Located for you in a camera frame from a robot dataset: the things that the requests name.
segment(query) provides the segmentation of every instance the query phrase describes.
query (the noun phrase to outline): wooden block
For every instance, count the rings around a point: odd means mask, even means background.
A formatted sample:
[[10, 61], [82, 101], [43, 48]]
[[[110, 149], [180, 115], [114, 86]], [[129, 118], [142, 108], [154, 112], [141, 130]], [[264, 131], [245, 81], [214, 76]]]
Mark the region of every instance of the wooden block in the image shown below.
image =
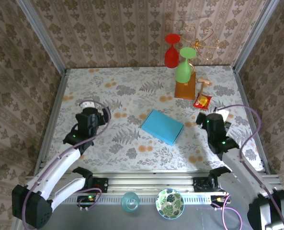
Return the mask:
[[187, 83], [179, 83], [176, 81], [175, 97], [194, 100], [196, 87], [196, 72], [191, 74], [191, 78]]

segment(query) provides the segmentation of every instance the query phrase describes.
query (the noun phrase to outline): red wine glass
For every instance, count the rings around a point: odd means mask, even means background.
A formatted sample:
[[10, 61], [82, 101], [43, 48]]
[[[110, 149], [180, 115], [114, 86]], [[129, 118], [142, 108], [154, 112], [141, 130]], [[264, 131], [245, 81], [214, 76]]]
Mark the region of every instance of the red wine glass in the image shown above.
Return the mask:
[[174, 44], [180, 42], [181, 37], [177, 34], [168, 34], [165, 41], [171, 44], [171, 47], [165, 53], [164, 64], [168, 68], [175, 68], [179, 64], [179, 53], [175, 49]]

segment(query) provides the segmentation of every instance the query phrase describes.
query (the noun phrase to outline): red packet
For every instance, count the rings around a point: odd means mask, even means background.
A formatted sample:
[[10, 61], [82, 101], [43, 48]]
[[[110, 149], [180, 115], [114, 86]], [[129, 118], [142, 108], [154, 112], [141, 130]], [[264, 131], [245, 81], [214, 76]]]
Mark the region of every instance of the red packet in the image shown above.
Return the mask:
[[195, 103], [193, 104], [193, 106], [196, 107], [196, 108], [200, 108], [200, 109], [207, 109], [209, 104], [210, 104], [211, 98], [212, 97], [210, 97], [210, 96], [206, 96], [206, 95], [202, 94], [200, 103], [196, 100]]

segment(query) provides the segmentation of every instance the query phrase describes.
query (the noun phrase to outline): green wine glass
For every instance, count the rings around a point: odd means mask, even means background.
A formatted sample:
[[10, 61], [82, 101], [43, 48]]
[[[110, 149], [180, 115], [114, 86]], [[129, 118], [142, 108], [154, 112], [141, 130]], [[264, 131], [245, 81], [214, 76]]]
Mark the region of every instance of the green wine glass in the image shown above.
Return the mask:
[[196, 57], [196, 50], [191, 47], [184, 47], [180, 50], [180, 55], [185, 58], [176, 70], [176, 81], [179, 83], [187, 83], [191, 78], [192, 67], [189, 64], [191, 58]]

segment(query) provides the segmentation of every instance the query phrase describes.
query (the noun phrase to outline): wire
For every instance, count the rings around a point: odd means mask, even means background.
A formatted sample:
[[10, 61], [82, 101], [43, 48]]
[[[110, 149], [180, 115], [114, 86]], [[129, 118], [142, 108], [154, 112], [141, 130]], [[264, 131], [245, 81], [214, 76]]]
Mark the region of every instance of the wire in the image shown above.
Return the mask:
[[26, 230], [33, 230], [28, 228], [27, 226], [27, 222], [26, 222], [26, 205], [27, 205], [27, 201], [31, 195], [31, 193], [33, 192], [33, 190], [41, 183], [41, 180], [47, 175], [47, 173], [52, 169], [52, 167], [57, 163], [57, 161], [59, 161], [63, 156], [65, 156], [69, 151], [73, 150], [76, 147], [79, 147], [80, 145], [92, 141], [94, 140], [96, 137], [98, 137], [99, 135], [101, 135], [109, 126], [110, 120], [111, 120], [111, 113], [110, 110], [102, 103], [94, 101], [94, 100], [83, 100], [82, 102], [79, 103], [79, 106], [84, 103], [84, 102], [94, 102], [95, 104], [99, 104], [100, 106], [102, 106], [108, 113], [108, 122], [106, 124], [106, 126], [102, 129], [102, 131], [100, 131], [98, 134], [96, 134], [95, 136], [86, 139], [84, 141], [79, 142], [78, 144], [69, 147], [67, 150], [65, 150], [64, 152], [62, 152], [59, 157], [55, 158], [55, 160], [47, 167], [47, 169], [43, 172], [43, 174], [38, 178], [38, 180], [34, 183], [34, 185], [31, 187], [31, 189], [29, 190], [29, 192], [27, 193], [25, 200], [23, 201], [23, 208], [22, 208], [22, 221], [23, 221], [23, 226]]
[[[90, 206], [90, 208], [88, 208], [89, 210], [94, 207], [94, 205], [99, 201], [100, 197], [102, 196], [102, 190], [100, 188], [89, 188], [89, 189], [84, 189], [84, 190], [80, 190], [77, 191], [77, 193], [85, 193], [85, 192], [89, 192], [89, 191], [99, 191], [99, 197], [95, 200], [95, 202]], [[81, 201], [83, 199], [81, 199], [78, 203], [78, 207], [80, 207]]]
[[282, 213], [281, 213], [281, 210], [280, 210], [280, 208], [278, 207], [276, 201], [274, 200], [274, 198], [273, 198], [271, 192], [266, 188], [266, 186], [262, 183], [262, 181], [259, 180], [259, 178], [253, 173], [253, 171], [249, 168], [249, 166], [248, 166], [248, 165], [244, 162], [244, 160], [243, 160], [243, 156], [244, 156], [244, 154], [243, 154], [243, 148], [244, 148], [244, 146], [245, 146], [245, 145], [248, 143], [248, 141], [250, 141], [250, 140], [260, 131], [260, 129], [261, 129], [261, 118], [260, 118], [259, 114], [258, 114], [257, 111], [254, 110], [253, 108], [251, 108], [251, 107], [249, 107], [249, 106], [247, 106], [247, 105], [243, 105], [243, 104], [233, 104], [233, 105], [229, 105], [229, 106], [226, 106], [226, 107], [223, 107], [223, 108], [219, 108], [219, 109], [217, 109], [217, 110], [228, 109], [228, 108], [231, 108], [231, 107], [238, 107], [238, 106], [244, 107], [244, 108], [246, 108], [246, 109], [251, 110], [251, 111], [256, 115], [257, 120], [258, 120], [258, 127], [257, 127], [256, 131], [255, 131], [249, 138], [247, 138], [247, 140], [243, 143], [242, 147], [241, 147], [240, 150], [239, 150], [240, 162], [242, 162], [242, 164], [244, 165], [245, 169], [246, 169], [246, 170], [252, 175], [252, 177], [259, 183], [260, 187], [266, 191], [267, 195], [269, 196], [271, 202], [273, 203], [273, 205], [274, 205], [274, 207], [275, 207], [275, 209], [276, 209], [276, 211], [277, 211], [277, 213], [278, 213], [278, 215], [279, 215], [279, 217], [280, 217], [280, 219], [281, 219], [281, 221], [282, 221], [282, 223], [283, 223], [283, 225], [284, 225], [284, 217], [283, 217], [283, 215], [282, 215]]
[[226, 205], [227, 205], [227, 200], [228, 200], [229, 198], [230, 198], [230, 195], [228, 195], [228, 196], [226, 197], [226, 199], [225, 199], [225, 201], [224, 201], [222, 207], [219, 206], [219, 205], [217, 205], [216, 203], [213, 203], [213, 202], [212, 202], [212, 205], [214, 205], [215, 207], [217, 207], [217, 208], [219, 208], [219, 209], [222, 210], [222, 221], [223, 221], [223, 226], [224, 226], [225, 230], [228, 230], [228, 228], [227, 228], [227, 226], [226, 226], [226, 223], [225, 223], [225, 210], [226, 210], [226, 209], [229, 209], [229, 210], [234, 211], [234, 212], [236, 213], [236, 215], [239, 217], [239, 221], [240, 221], [239, 230], [241, 230], [242, 227], [243, 227], [243, 220], [242, 220], [242, 217], [241, 217], [240, 213], [239, 213], [237, 210], [235, 210], [234, 208], [226, 207]]

